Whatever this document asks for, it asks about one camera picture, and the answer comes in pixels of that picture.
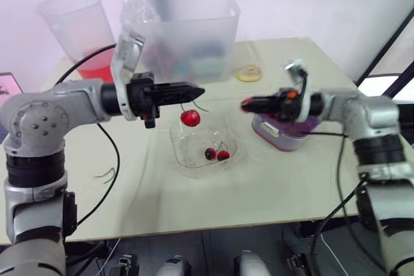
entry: black cable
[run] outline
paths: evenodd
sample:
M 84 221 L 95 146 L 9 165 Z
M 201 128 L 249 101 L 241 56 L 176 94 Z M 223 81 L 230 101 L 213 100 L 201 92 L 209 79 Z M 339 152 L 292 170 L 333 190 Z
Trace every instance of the black cable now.
M 100 271 L 101 270 L 101 266 L 99 265 L 98 259 L 95 259 L 95 264 L 96 264 L 96 267 L 98 268 L 98 271 Z
M 202 243 L 202 254 L 204 256 L 204 262 L 206 264 L 206 273 L 207 276 L 210 276 L 209 272 L 208 272 L 208 261 L 207 261 L 207 255 L 206 255 L 206 246 L 204 245 L 204 237 L 203 237 L 203 232 L 201 232 L 201 243 Z
M 335 214 L 342 208 L 342 206 L 346 205 L 346 203 L 348 203 L 352 197 L 355 195 L 355 191 L 364 183 L 363 180 L 361 180 L 356 187 L 353 189 L 353 191 L 351 193 L 349 193 L 349 195 L 345 198 L 345 200 L 343 200 L 338 206 L 335 207 L 334 210 L 332 210 L 332 212 L 326 216 L 326 218 L 324 218 L 324 220 L 320 223 L 320 225 L 318 226 L 318 228 L 316 229 L 316 232 L 312 238 L 312 242 L 310 245 L 310 264 L 312 266 L 312 270 L 315 272 L 316 275 L 321 275 L 319 267 L 318 267 L 318 263 L 316 262 L 316 253 L 315 253 L 315 249 L 316 249 L 316 243 L 318 241 L 318 237 L 321 234 L 323 228 L 325 227 L 325 225 L 328 223 L 328 221 L 330 221 L 330 219 L 332 219 L 333 216 L 335 216 Z
M 407 263 L 413 262 L 414 261 L 414 257 L 410 257 L 410 258 L 406 258 L 404 260 L 401 260 L 400 262 L 398 262 L 398 264 L 389 272 L 389 276 L 398 276 L 398 269 L 403 266 L 406 265 Z
M 340 182 L 340 171 L 341 171 L 341 159 L 342 159 L 344 149 L 345 149 L 345 137 L 343 136 L 342 140 L 341 140 L 340 155 L 338 157 L 338 163 L 336 164 L 336 187 L 338 188 L 338 194 L 339 194 L 340 200 L 343 200 L 343 193 L 342 193 L 341 182 Z M 379 268 L 382 271 L 386 271 L 385 267 L 381 263 L 379 263 L 372 256 L 372 254 L 370 254 L 370 252 L 367 250 L 367 248 L 365 248 L 364 245 L 362 245 L 362 243 L 360 242 L 360 240 L 356 236 L 356 234 L 354 232 L 354 229 L 351 226 L 351 221 L 349 220 L 345 205 L 342 207 L 342 211 L 343 211 L 343 216 L 345 218 L 346 226 L 348 227 L 349 234 L 351 235 L 351 237 L 354 240 L 355 244 L 358 246 L 358 248 L 360 248 L 360 250 L 362 251 L 362 253 L 366 257 L 368 257 L 371 261 L 373 261 L 373 263 L 375 264 L 375 266 L 377 268 Z
M 94 259 L 94 257 L 90 257 L 89 260 L 86 261 L 85 264 L 82 265 L 81 268 L 75 274 L 73 274 L 73 276 L 80 276 Z
M 63 81 L 65 81 L 65 79 L 72 73 L 74 72 L 80 65 L 82 65 L 83 63 L 85 63 L 86 61 L 90 60 L 91 58 L 93 58 L 94 56 L 98 55 L 99 53 L 105 52 L 106 50 L 109 50 L 111 48 L 115 48 L 115 44 L 114 45 L 108 45 L 106 47 L 100 48 L 99 50 L 93 52 L 92 54 L 89 54 L 88 56 L 86 56 L 85 58 L 81 59 L 79 62 L 77 62 L 76 64 L 74 64 L 67 72 L 64 73 L 64 75 L 62 77 L 60 77 L 60 79 L 55 83 L 55 85 L 62 83 Z M 118 147 L 116 146 L 115 142 L 113 141 L 111 135 L 108 134 L 108 132 L 102 127 L 102 125 L 100 125 L 99 123 L 96 124 L 99 129 L 105 134 L 105 136 L 109 139 L 109 141 L 111 142 L 112 146 L 115 149 L 115 153 L 116 153 L 116 171 L 114 174 L 114 178 L 112 179 L 111 184 L 109 185 L 107 191 L 105 192 L 105 194 L 103 195 L 103 197 L 101 198 L 101 200 L 97 203 L 97 205 L 95 205 L 95 207 L 93 207 L 93 209 L 88 212 L 88 214 L 86 214 L 80 221 L 78 221 L 77 225 L 79 226 L 80 224 L 82 224 L 86 219 L 88 219 L 104 202 L 105 198 L 108 196 L 109 192 L 111 192 L 116 179 L 118 178 L 118 173 L 120 170 L 120 166 L 121 166 L 121 159 L 120 159 L 120 155 L 119 155 L 119 150 Z
M 55 83 L 55 85 L 62 83 L 66 80 L 66 78 L 74 72 L 80 65 L 85 63 L 86 61 L 89 61 L 91 58 L 97 56 L 98 54 L 105 52 L 106 50 L 111 50 L 112 48 L 115 48 L 115 44 L 113 45 L 107 45 L 106 47 L 100 48 L 99 50 L 96 50 L 95 52 L 89 54 L 88 56 L 85 56 L 83 59 L 81 59 L 79 62 L 77 62 L 75 65 L 73 65 L 67 72 L 64 73 L 62 77 L 58 80 L 58 82 Z
M 99 242 L 94 248 L 91 248 L 89 251 L 86 251 L 83 255 L 81 255 L 80 257 L 67 261 L 66 262 L 66 266 L 72 266 L 75 265 L 77 263 L 80 263 L 86 259 L 88 259 L 89 257 L 93 257 L 93 255 L 102 247 L 105 247 L 105 242 Z
M 104 202 L 104 200 L 106 199 L 106 197 L 108 196 L 108 194 L 111 192 L 116 179 L 118 178 L 118 173 L 119 173 L 119 169 L 121 166 L 121 157 L 119 155 L 119 150 L 114 142 L 114 140 L 112 139 L 111 135 L 108 134 L 108 132 L 102 127 L 102 125 L 100 125 L 99 123 L 97 124 L 97 126 L 100 128 L 100 130 L 106 135 L 106 137 L 109 139 L 109 141 L 111 142 L 112 146 L 115 149 L 115 153 L 116 153 L 116 171 L 115 171 L 115 175 L 114 178 L 112 179 L 111 184 L 109 185 L 108 189 L 106 190 L 105 194 L 103 195 L 103 197 L 100 199 L 100 201 L 95 205 L 95 207 L 92 208 L 92 210 L 90 212 L 88 212 L 88 214 L 86 214 L 85 216 L 83 216 L 82 219 L 80 219 L 78 221 L 78 226 L 80 224 L 82 224 L 86 219 L 88 219 Z
M 341 134 L 341 133 L 329 133 L 329 132 L 304 132 L 301 131 L 301 134 L 304 135 L 326 135 L 326 136 L 339 136 L 339 137 L 348 137 L 345 134 Z

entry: cherry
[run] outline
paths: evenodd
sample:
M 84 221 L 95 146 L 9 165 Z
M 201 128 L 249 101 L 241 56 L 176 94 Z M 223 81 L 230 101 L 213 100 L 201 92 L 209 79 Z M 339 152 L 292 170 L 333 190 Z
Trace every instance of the cherry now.
M 230 157 L 230 153 L 225 150 L 220 151 L 219 154 L 217 155 L 217 159 L 219 161 L 227 160 L 229 157 Z
M 196 110 L 187 110 L 181 114 L 181 122 L 194 127 L 200 123 L 200 114 Z
M 216 153 L 215 150 L 213 148 L 208 148 L 205 150 L 204 155 L 206 156 L 207 160 L 214 160 Z

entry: plastic bag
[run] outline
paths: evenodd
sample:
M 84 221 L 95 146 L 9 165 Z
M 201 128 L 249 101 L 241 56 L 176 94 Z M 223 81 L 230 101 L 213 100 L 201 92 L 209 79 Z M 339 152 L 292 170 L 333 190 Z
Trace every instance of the plastic bag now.
M 124 0 L 120 19 L 124 29 L 134 30 L 137 23 L 158 22 L 160 16 L 148 0 Z

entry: red liquid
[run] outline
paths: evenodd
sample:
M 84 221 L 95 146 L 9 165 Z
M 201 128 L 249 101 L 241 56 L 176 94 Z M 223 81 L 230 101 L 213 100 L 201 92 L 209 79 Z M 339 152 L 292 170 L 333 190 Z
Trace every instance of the red liquid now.
M 111 74 L 111 66 L 108 65 L 99 69 L 78 69 L 78 72 L 83 79 L 96 79 L 101 78 L 103 82 L 113 82 Z
M 85 56 L 88 56 L 93 51 L 86 52 Z M 114 50 L 106 50 L 97 56 L 86 61 L 80 65 L 78 72 L 83 79 L 96 79 L 101 78 L 103 82 L 113 82 L 111 74 L 111 60 L 114 54 Z

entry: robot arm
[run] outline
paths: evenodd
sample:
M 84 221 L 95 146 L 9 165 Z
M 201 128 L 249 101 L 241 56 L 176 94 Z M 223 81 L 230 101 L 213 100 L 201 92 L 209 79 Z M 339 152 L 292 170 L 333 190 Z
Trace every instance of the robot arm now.
M 287 66 L 294 82 L 300 80 L 299 69 L 304 70 L 298 62 Z M 414 275 L 414 263 L 405 264 L 414 257 L 414 170 L 404 155 L 398 107 L 391 99 L 366 97 L 357 90 L 321 90 L 301 97 L 297 89 L 282 89 L 273 96 L 249 98 L 241 108 L 287 122 L 311 115 L 342 123 L 353 141 L 358 176 L 365 181 L 356 193 L 361 221 L 378 230 L 387 271 L 401 266 L 401 275 Z
M 154 84 L 148 72 L 133 74 L 141 48 L 137 38 L 121 36 L 112 65 L 115 84 L 70 81 L 11 97 L 1 107 L 0 122 L 9 132 L 6 224 L 13 243 L 0 256 L 1 275 L 65 275 L 62 240 L 76 229 L 74 193 L 66 191 L 64 168 L 63 138 L 71 129 L 120 115 L 140 117 L 152 128 L 160 106 L 204 93 L 191 83 Z

